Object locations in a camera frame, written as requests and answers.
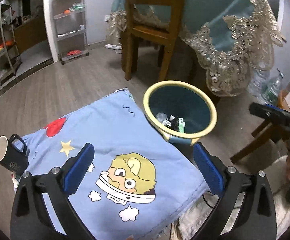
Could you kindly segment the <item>metal storage rack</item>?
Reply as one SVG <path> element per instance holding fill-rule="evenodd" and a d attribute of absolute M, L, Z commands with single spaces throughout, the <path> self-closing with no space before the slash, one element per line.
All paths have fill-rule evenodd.
<path fill-rule="evenodd" d="M 22 64 L 16 44 L 12 7 L 0 3 L 0 85 L 4 84 Z"/>

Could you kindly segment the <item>yellow rimmed blue trash bin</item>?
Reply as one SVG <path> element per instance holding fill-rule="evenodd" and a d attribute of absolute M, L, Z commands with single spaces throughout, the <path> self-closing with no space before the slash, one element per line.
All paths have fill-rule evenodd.
<path fill-rule="evenodd" d="M 212 100 L 200 89 L 181 81 L 161 81 L 150 86 L 143 97 L 146 119 L 171 144 L 194 145 L 216 126 L 217 111 Z M 182 118 L 184 132 L 161 123 L 156 116 L 163 113 Z"/>

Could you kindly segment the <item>teal lace tablecloth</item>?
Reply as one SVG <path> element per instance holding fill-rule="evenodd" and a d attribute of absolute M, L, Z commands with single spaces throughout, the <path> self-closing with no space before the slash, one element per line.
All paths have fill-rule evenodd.
<path fill-rule="evenodd" d="M 141 23 L 168 27 L 170 7 L 136 5 L 135 9 L 134 17 Z M 122 45 L 126 63 L 125 0 L 113 1 L 108 24 L 108 36 Z M 267 0 L 185 0 L 178 40 L 194 51 L 205 71 L 206 86 L 218 97 L 241 94 L 253 70 L 273 67 L 274 46 L 283 44 Z"/>

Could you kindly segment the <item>grey wheeled shelf cart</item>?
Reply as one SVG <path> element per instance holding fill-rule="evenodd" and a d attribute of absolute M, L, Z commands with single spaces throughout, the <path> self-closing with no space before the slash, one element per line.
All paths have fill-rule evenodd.
<path fill-rule="evenodd" d="M 62 65 L 88 56 L 85 0 L 52 0 L 52 18 Z"/>

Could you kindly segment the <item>white power strip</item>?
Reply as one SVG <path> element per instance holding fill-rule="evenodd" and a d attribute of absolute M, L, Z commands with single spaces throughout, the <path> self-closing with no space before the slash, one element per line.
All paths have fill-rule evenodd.
<path fill-rule="evenodd" d="M 112 49 L 112 50 L 121 50 L 122 49 L 121 45 L 114 45 L 114 44 L 106 44 L 104 47 L 107 49 Z"/>

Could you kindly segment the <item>wooden chair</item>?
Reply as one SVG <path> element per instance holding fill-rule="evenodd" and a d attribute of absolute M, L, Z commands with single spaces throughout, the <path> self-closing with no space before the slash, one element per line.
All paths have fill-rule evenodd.
<path fill-rule="evenodd" d="M 139 39 L 153 42 L 164 48 L 164 51 L 160 53 L 162 62 L 158 80 L 164 81 L 166 79 L 176 39 L 179 35 L 184 2 L 185 0 L 125 0 L 127 16 L 126 80 L 131 79 L 132 71 L 137 68 Z M 136 5 L 170 7 L 170 22 L 168 27 L 154 27 L 136 20 L 134 17 L 135 12 L 137 12 L 135 9 Z"/>

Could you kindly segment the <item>black mug white inside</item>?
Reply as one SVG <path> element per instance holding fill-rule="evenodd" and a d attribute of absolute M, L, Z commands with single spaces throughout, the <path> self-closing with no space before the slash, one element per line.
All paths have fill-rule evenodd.
<path fill-rule="evenodd" d="M 9 139 L 5 135 L 0 136 L 0 165 L 17 176 L 22 176 L 27 169 L 27 146 L 18 134 Z"/>

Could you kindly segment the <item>trash pile inside bin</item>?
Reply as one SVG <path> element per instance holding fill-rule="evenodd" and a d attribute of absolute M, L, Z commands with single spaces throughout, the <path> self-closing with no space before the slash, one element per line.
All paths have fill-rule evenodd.
<path fill-rule="evenodd" d="M 176 132 L 185 132 L 186 123 L 183 118 L 173 115 L 168 116 L 165 113 L 157 113 L 155 117 L 163 126 Z"/>

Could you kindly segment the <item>clear plastic water bottle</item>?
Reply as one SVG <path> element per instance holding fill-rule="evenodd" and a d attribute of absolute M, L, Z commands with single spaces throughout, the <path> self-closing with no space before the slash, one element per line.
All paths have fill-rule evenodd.
<path fill-rule="evenodd" d="M 256 69 L 247 90 L 259 103 L 276 106 L 283 78 L 284 74 L 279 69 L 273 77 L 270 77 L 269 71 Z"/>

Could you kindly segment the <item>blue cartoon cloth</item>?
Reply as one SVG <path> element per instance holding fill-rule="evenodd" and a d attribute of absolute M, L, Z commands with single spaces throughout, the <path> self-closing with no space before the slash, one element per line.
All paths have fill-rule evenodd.
<path fill-rule="evenodd" d="M 28 171 L 39 175 L 87 143 L 95 156 L 69 200 L 96 239 L 155 238 L 208 189 L 125 88 L 25 135 L 17 146 L 27 146 Z"/>

